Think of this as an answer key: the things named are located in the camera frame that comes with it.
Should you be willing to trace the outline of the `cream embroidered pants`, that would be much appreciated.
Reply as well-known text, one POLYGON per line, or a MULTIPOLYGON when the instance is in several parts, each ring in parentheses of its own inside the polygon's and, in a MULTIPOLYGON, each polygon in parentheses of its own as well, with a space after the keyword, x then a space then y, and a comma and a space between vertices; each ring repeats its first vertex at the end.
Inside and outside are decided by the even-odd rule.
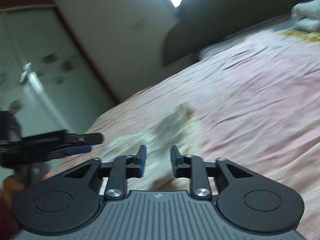
POLYGON ((181 155, 202 155, 201 123, 189 104, 180 104, 161 121, 140 133, 114 139, 100 159, 107 163, 121 155, 135 155, 142 145, 147 148, 144 176, 129 179, 129 190, 189 189, 188 179, 174 178, 170 162, 170 148, 173 145, 177 146, 181 155))

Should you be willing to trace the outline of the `pale green wardrobe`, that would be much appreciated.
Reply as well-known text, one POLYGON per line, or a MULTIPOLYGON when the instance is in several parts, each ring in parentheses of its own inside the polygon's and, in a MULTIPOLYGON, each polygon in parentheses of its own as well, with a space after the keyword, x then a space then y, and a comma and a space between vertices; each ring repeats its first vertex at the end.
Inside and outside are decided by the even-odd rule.
POLYGON ((116 103, 54 0, 1 0, 1 110, 24 137, 85 133, 116 103))

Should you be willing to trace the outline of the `pink bed sheet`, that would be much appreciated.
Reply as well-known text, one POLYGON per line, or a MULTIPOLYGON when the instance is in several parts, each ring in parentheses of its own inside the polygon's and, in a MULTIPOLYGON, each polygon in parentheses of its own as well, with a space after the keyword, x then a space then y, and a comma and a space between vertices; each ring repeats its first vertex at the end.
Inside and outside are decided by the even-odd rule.
POLYGON ((226 157, 300 193, 299 232, 319 239, 319 43, 250 35, 141 90, 92 126, 107 142, 156 123, 180 103, 201 122, 206 159, 226 157))

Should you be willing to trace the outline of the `dark curved headboard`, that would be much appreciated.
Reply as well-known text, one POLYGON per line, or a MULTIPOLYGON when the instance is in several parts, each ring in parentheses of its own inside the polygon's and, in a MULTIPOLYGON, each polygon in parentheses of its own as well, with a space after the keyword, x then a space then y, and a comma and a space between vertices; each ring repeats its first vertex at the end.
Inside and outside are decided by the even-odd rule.
POLYGON ((288 14, 303 0, 182 0, 177 24, 166 35, 162 62, 173 62, 222 38, 288 14))

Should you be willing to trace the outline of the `light folded blanket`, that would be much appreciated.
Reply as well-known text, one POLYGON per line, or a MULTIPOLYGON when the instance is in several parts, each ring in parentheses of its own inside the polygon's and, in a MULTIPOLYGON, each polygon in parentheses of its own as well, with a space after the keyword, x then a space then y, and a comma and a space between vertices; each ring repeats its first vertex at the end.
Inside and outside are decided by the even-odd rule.
POLYGON ((295 5, 291 10, 291 19, 295 28, 309 33, 319 33, 320 0, 295 5))

